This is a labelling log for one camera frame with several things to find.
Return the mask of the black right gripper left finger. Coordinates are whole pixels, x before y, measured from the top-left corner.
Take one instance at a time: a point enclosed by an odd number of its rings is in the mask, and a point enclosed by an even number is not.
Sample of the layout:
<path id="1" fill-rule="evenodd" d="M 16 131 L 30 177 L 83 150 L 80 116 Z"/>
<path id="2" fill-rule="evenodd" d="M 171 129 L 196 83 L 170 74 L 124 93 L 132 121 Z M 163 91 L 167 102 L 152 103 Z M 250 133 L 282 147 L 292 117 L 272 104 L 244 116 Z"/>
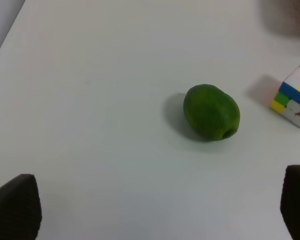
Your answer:
<path id="1" fill-rule="evenodd" d="M 36 178 L 20 174 L 0 187 L 0 240 L 35 240 L 42 222 Z"/>

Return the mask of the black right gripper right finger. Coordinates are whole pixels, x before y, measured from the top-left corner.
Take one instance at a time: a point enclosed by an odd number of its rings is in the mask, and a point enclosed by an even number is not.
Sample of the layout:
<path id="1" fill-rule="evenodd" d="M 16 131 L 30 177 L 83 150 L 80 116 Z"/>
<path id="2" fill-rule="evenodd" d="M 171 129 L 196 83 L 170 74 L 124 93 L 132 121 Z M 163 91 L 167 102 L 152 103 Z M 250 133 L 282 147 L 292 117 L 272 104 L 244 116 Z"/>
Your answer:
<path id="1" fill-rule="evenodd" d="M 285 170 L 280 212 L 293 240 L 300 240 L 300 165 L 289 165 Z"/>

